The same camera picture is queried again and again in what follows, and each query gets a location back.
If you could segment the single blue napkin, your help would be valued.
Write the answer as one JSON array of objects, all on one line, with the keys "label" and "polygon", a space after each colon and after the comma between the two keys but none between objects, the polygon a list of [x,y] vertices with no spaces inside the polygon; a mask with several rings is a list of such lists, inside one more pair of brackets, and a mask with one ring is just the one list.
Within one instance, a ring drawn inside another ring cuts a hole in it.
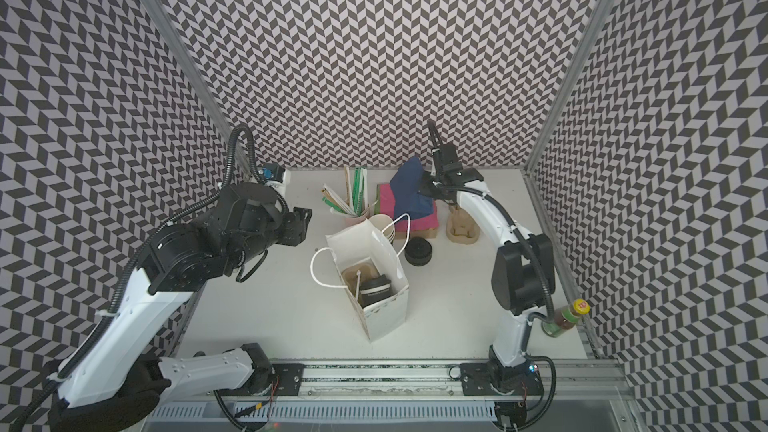
[{"label": "single blue napkin", "polygon": [[402,164],[389,182],[395,200],[395,217],[408,214],[412,220],[430,216],[434,201],[419,192],[424,168],[417,156]]}]

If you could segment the black cup lid stack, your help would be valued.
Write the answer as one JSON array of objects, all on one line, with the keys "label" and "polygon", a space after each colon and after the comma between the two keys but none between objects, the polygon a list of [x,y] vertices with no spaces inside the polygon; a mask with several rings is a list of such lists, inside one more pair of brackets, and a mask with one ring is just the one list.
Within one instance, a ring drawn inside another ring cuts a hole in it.
[{"label": "black cup lid stack", "polygon": [[417,267],[425,266],[432,259],[433,247],[427,239],[414,237],[408,241],[404,255],[409,264]]}]

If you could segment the white paper takeout bag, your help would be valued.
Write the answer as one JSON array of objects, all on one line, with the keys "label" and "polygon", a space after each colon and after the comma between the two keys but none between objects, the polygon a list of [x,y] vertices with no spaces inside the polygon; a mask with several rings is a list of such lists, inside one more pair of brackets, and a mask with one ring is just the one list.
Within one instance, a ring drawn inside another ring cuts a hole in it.
[{"label": "white paper takeout bag", "polygon": [[[410,283],[401,258],[411,239],[411,217],[402,214],[382,228],[367,219],[326,237],[309,263],[320,287],[344,291],[371,342],[402,326],[407,318]],[[334,283],[319,279],[315,262],[328,253],[336,268]]]}]

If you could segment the single paper coffee cup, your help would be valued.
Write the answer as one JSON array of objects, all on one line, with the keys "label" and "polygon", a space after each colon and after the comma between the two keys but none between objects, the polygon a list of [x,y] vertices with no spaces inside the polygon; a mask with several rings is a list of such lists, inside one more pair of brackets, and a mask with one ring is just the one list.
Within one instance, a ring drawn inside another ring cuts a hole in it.
[{"label": "single paper coffee cup", "polygon": [[391,280],[386,275],[362,282],[359,288],[359,302],[363,308],[392,296]]}]

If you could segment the white straw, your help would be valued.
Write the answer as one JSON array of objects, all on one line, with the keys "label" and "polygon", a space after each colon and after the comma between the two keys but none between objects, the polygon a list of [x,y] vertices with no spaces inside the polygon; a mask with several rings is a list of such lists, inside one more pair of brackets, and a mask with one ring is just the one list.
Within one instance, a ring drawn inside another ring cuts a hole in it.
[{"label": "white straw", "polygon": [[361,279],[362,279],[362,271],[357,270],[356,271],[356,282],[355,282],[355,301],[358,305],[360,305],[360,286],[361,286]]}]

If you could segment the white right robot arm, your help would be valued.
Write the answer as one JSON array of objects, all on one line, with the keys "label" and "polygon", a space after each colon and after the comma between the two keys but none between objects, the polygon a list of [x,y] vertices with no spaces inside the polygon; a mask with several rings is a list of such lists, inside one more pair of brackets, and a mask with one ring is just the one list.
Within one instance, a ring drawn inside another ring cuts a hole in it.
[{"label": "white right robot arm", "polygon": [[489,347],[487,381],[496,393],[520,393],[535,373],[536,360],[528,353],[533,323],[551,323],[555,318],[551,240],[512,217],[493,197],[483,175],[465,167],[456,146],[441,138],[434,120],[427,121],[427,130],[433,170],[423,174],[419,192],[468,213],[492,241],[496,256],[491,288],[504,313]]}]

